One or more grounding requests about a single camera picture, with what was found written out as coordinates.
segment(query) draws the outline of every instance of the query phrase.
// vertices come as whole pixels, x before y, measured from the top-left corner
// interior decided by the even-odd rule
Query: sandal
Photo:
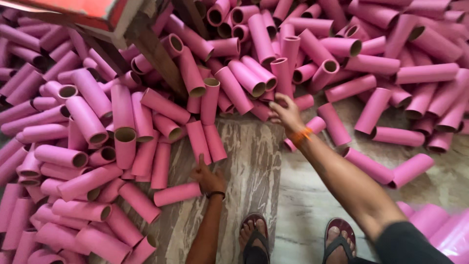
[[[332,243],[328,247],[326,247],[325,245],[326,245],[327,238],[329,236],[328,234],[329,229],[331,229],[334,226],[336,226],[339,229],[340,231],[339,236],[336,239],[334,239],[334,241],[332,241]],[[344,219],[339,218],[339,217],[331,219],[331,221],[329,221],[325,229],[324,257],[323,257],[323,262],[322,262],[323,264],[325,264],[325,262],[327,261],[327,258],[332,254],[332,252],[334,252],[334,250],[336,250],[340,246],[344,247],[345,254],[347,255],[347,258],[349,261],[354,258],[352,255],[352,249],[350,248],[350,245],[347,243],[347,240],[341,234],[342,231],[347,232],[348,238],[350,238],[352,243],[356,245],[355,233],[353,232],[353,229],[350,226],[350,224],[347,223],[347,221],[345,221]]]
[[[256,221],[259,220],[259,219],[261,219],[264,222],[265,236],[262,235],[262,233],[257,230]],[[267,251],[267,259],[269,260],[269,263],[270,263],[270,257],[269,257],[269,254],[268,254],[268,252],[269,252],[269,233],[268,233],[268,229],[267,229],[267,221],[265,220],[264,216],[262,216],[259,213],[250,213],[242,221],[241,226],[239,228],[239,231],[242,230],[244,224],[246,224],[246,225],[248,224],[249,220],[252,220],[254,222],[255,229],[252,232],[251,236],[249,237],[249,240],[246,243],[246,246],[244,247],[244,251],[242,253],[243,263],[246,263],[246,257],[247,257],[248,252],[250,252],[254,247],[257,247],[257,246],[252,246],[252,243],[256,239],[259,239],[259,241],[261,241],[262,245],[264,246],[265,250]]]

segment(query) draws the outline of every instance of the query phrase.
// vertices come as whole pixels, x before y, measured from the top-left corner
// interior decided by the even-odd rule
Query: pant leg
[[[245,264],[268,264],[267,254],[260,247],[252,247],[244,254]]]
[[[376,262],[372,262],[366,259],[362,259],[360,257],[355,257],[348,261],[348,264],[378,264]]]

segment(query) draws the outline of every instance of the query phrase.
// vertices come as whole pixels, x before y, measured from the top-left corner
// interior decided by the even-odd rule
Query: foot
[[[256,221],[257,230],[265,237],[265,224],[262,219]],[[239,246],[241,247],[241,252],[244,252],[244,248],[248,243],[249,237],[251,237],[252,232],[255,230],[254,222],[252,220],[248,221],[248,224],[244,224],[241,231],[239,232]],[[260,247],[266,254],[267,250],[263,246],[262,242],[259,239],[254,240],[252,243],[253,247]]]
[[[352,250],[353,257],[356,256],[356,248],[355,245],[352,243],[350,238],[348,238],[348,234],[345,231],[340,232],[339,228],[336,226],[331,227],[328,231],[328,238],[325,243],[326,248],[334,241],[339,235],[343,236],[347,243],[350,245],[350,249]],[[345,250],[343,246],[339,246],[336,248],[332,254],[327,258],[326,264],[347,264],[348,259],[347,255],[345,254]]]

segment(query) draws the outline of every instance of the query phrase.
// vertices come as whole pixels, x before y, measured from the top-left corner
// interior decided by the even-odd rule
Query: black sandal strap
[[[251,236],[249,237],[249,240],[248,242],[246,243],[246,246],[244,247],[244,251],[242,253],[242,256],[243,256],[243,263],[246,263],[246,259],[247,259],[247,254],[249,253],[249,251],[251,251],[251,249],[253,248],[252,246],[252,243],[254,242],[254,240],[256,239],[259,239],[262,243],[262,245],[264,246],[265,250],[267,252],[269,252],[269,241],[267,241],[267,239],[265,238],[264,235],[261,234],[261,232],[257,231],[257,230],[254,230],[251,234]]]
[[[323,264],[325,264],[327,258],[336,250],[338,247],[342,246],[344,248],[345,254],[347,255],[348,260],[353,259],[352,249],[347,243],[347,240],[339,235],[332,243],[324,250]]]

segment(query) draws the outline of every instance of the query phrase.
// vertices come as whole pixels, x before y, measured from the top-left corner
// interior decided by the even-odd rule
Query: hand
[[[200,183],[202,191],[206,194],[215,191],[226,192],[227,190],[227,181],[223,173],[220,169],[217,169],[215,174],[211,172],[205,164],[203,153],[199,156],[199,164],[197,167],[193,168],[190,172],[190,177]]]
[[[285,134],[288,138],[306,128],[303,120],[301,120],[298,106],[290,97],[276,93],[275,99],[284,101],[287,107],[284,108],[275,102],[270,102],[269,107],[272,109],[272,112],[269,113],[269,118],[272,123],[285,127]]]

